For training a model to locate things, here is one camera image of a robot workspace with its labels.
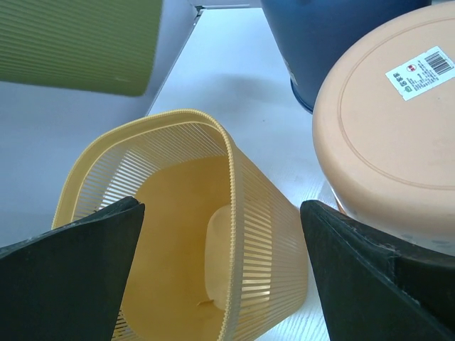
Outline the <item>tan mesh square basket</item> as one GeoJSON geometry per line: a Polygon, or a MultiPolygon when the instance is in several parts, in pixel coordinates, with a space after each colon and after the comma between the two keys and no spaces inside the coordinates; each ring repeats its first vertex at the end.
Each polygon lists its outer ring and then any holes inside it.
{"type": "Polygon", "coordinates": [[[173,110],[101,135],[53,226],[128,196],[145,213],[114,340],[255,340],[302,306],[299,211],[214,118],[173,110]]]}

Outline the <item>tan round bin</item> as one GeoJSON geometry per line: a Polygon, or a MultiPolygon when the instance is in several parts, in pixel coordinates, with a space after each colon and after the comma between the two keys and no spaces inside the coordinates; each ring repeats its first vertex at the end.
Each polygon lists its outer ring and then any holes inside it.
{"type": "Polygon", "coordinates": [[[454,2],[371,31],[318,93],[313,141],[341,212],[454,253],[454,2]]]}

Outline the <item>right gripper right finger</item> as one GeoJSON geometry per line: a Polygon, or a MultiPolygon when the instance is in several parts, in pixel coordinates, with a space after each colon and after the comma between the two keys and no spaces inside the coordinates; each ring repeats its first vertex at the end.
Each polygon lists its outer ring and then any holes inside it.
{"type": "Polygon", "coordinates": [[[331,340],[453,340],[454,257],[345,216],[300,207],[331,340]]]}

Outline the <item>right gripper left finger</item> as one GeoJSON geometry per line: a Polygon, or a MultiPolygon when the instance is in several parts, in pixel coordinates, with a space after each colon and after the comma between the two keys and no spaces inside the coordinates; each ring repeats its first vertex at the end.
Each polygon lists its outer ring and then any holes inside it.
{"type": "Polygon", "coordinates": [[[2,340],[110,340],[144,220],[125,197],[1,248],[2,340]]]}

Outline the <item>blue round bin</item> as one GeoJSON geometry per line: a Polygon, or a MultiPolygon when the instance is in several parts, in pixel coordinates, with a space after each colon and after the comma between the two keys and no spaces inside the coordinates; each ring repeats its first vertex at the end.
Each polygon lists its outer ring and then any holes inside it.
{"type": "Polygon", "coordinates": [[[328,72],[356,41],[431,5],[404,0],[268,0],[261,6],[299,104],[312,111],[328,72]]]}

